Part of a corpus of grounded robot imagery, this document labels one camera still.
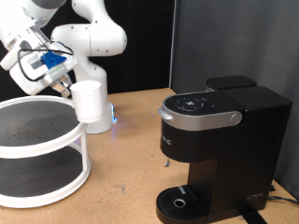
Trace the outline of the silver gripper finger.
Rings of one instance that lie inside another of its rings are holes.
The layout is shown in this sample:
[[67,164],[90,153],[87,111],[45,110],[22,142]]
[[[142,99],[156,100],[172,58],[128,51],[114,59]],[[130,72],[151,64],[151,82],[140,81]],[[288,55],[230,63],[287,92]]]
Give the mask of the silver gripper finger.
[[70,95],[69,89],[60,81],[53,81],[50,86],[65,98]]
[[64,74],[60,77],[60,82],[64,88],[69,88],[72,85],[72,80],[68,74]]

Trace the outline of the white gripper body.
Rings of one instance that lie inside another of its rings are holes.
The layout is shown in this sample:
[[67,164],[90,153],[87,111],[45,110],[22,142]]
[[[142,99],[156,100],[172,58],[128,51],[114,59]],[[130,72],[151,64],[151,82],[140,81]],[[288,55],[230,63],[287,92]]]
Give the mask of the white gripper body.
[[36,80],[38,77],[45,75],[47,71],[48,69],[45,65],[36,70],[32,68],[24,68],[23,71],[21,71],[18,65],[15,65],[10,69],[9,73],[12,79],[25,93],[36,95],[50,85],[44,79]]

